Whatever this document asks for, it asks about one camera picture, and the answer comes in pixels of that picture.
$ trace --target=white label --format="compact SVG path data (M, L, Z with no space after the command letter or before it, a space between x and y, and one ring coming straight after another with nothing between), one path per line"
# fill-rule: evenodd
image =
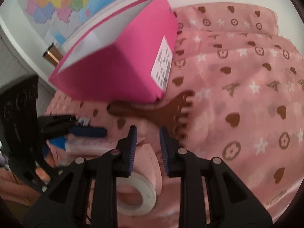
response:
M152 79L163 92L167 88L172 58L173 53L168 45L166 38L163 37L151 71Z
M87 127L90 123L91 118L89 117L77 117L78 122L81 126Z

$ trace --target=gold cylinder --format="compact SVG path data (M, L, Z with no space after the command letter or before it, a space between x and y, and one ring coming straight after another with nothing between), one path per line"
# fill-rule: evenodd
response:
M52 65L57 66L63 55L58 51L58 49L51 44L51 46L43 54L43 58L50 62Z

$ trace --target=white star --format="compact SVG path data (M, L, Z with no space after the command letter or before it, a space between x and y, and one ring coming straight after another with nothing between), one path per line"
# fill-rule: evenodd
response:
M299 134L298 134L298 138L299 138L299 143L301 142L301 141L303 141L303 131L300 129L300 132L299 132Z
M197 55L196 57L198 58L198 61L200 62L200 61L206 61L206 56L207 56L207 54L199 54L199 55Z
M247 56L247 49L238 49L238 52L240 53L240 56Z
M260 86L256 85L254 81L252 81L252 85L249 87L252 89L252 93L260 93Z
M218 20L218 25L223 26L225 21L222 21L221 19Z
M254 147L256 148L256 153L255 155L257 156L259 153L265 153L265 147L268 146L268 141L264 142L263 137L260 139L260 143L259 144L255 144Z
M294 83L291 83L290 81L288 81L287 82L287 85L286 85L286 87L287 87L287 89L289 90L289 92L294 92L295 90L294 90Z
M278 52L276 50L271 49L270 52L271 52L272 56L278 57Z
M206 89L203 87L199 92L197 92L196 95L199 97L199 101L201 101L203 98L208 98L210 91L210 88Z
M245 21L245 22L244 22L244 25L245 25L245 27L250 28L250 25L251 25L251 24L250 24L250 23L248 23L247 21Z
M190 23L191 25L196 25L196 21L193 20L193 19L190 19L190 20L189 20L189 23Z
M195 42L200 42L202 39L198 36L196 36L194 39L193 39Z
M201 113L201 115L199 115L197 119L195 119L194 132L204 131L206 124L209 124L208 119L209 117L206 112Z
M229 39L230 39L230 38L233 38L233 37L234 37L234 34L229 32L229 33L227 33L227 37L229 37Z

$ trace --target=barcode label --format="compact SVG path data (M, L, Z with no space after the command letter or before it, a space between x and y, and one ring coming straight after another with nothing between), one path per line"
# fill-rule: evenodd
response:
M163 37L151 71L151 78L163 92L165 92L167 88L172 58L173 53L166 38Z

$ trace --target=pink box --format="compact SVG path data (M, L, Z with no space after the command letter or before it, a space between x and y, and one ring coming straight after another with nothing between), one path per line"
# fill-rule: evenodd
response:
M49 81L77 100L155 102L167 86L177 28L168 0L139 0L88 30Z

